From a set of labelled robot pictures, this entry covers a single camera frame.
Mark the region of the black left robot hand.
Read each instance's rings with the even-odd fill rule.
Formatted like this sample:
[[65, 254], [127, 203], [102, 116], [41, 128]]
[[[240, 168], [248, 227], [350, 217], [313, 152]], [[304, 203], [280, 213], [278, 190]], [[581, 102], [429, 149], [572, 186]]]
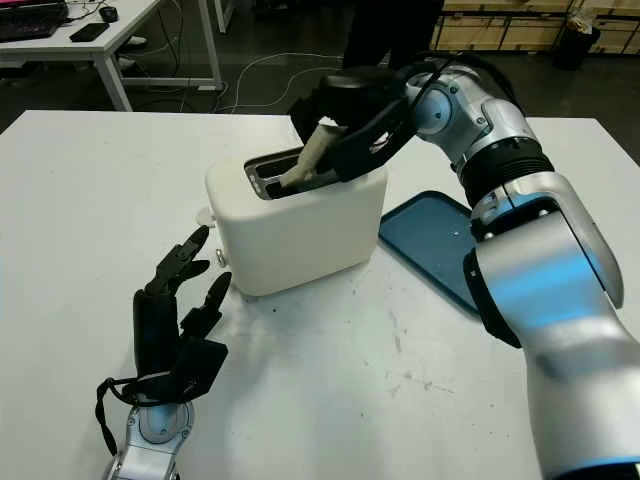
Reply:
[[207, 338], [221, 320], [222, 302], [231, 274], [220, 274], [209, 287], [201, 306], [178, 319], [180, 286], [210, 267], [197, 255], [209, 236], [209, 228], [197, 228], [184, 242], [174, 245], [158, 263], [152, 279], [134, 294], [134, 354], [141, 377], [177, 371], [183, 378], [217, 375], [228, 355], [226, 345]]

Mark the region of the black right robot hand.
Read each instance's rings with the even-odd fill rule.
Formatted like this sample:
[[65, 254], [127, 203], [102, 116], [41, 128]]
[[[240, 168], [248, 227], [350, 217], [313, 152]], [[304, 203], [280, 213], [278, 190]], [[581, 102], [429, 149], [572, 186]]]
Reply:
[[384, 165], [413, 137], [406, 73], [383, 67], [340, 70], [291, 106], [288, 115], [304, 142], [323, 117], [346, 129], [321, 155], [322, 173], [332, 171], [341, 182], [354, 180]]

